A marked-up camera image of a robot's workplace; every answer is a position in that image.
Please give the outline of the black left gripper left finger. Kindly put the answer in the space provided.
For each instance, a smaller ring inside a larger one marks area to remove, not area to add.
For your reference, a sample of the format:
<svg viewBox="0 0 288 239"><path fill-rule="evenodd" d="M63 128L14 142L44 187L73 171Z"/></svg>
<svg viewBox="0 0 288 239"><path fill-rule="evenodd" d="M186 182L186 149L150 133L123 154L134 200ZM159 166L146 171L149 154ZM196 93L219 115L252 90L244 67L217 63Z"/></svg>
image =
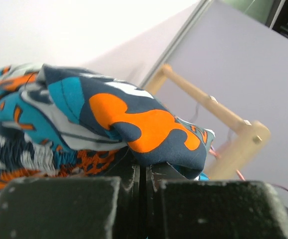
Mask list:
<svg viewBox="0 0 288 239"><path fill-rule="evenodd" d="M0 195L0 239L134 239L138 166L103 177L22 178Z"/></svg>

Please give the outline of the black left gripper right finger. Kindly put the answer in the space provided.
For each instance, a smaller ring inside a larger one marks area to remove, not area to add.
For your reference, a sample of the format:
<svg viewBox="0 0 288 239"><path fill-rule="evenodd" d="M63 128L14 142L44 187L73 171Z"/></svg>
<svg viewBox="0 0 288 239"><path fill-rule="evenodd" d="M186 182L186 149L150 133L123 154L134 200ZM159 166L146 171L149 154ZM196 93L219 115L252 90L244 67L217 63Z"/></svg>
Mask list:
<svg viewBox="0 0 288 239"><path fill-rule="evenodd" d="M288 239L288 208L261 181L194 181L169 164L146 169L151 239Z"/></svg>

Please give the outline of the colourful patterned shorts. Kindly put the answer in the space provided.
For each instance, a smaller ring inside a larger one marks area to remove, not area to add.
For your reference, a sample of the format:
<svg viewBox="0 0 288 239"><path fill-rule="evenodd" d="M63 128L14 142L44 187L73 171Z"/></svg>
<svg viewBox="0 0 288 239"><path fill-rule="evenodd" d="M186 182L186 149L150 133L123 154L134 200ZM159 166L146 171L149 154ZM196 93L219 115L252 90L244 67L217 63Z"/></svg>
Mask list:
<svg viewBox="0 0 288 239"><path fill-rule="evenodd" d="M214 138L125 81L46 64L0 69L0 191L15 178L104 175L127 152L197 179Z"/></svg>

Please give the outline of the wooden clothes rack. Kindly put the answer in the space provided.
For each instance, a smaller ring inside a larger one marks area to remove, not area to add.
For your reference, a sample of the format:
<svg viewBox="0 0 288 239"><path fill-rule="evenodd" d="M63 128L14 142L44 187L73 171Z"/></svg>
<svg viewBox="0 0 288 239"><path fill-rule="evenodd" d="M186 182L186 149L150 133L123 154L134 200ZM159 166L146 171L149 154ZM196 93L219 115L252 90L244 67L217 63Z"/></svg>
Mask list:
<svg viewBox="0 0 288 239"><path fill-rule="evenodd" d="M182 76L173 72L171 66L168 64L162 65L148 83L145 84L144 88L155 95L167 79L173 81L178 87L236 133L236 139L228 141L228 144L224 148L233 146L236 149L240 149L247 160L244 166L268 143L271 132L265 125L259 121L249 122L242 119L224 105L217 102L213 96L203 92Z"/></svg>

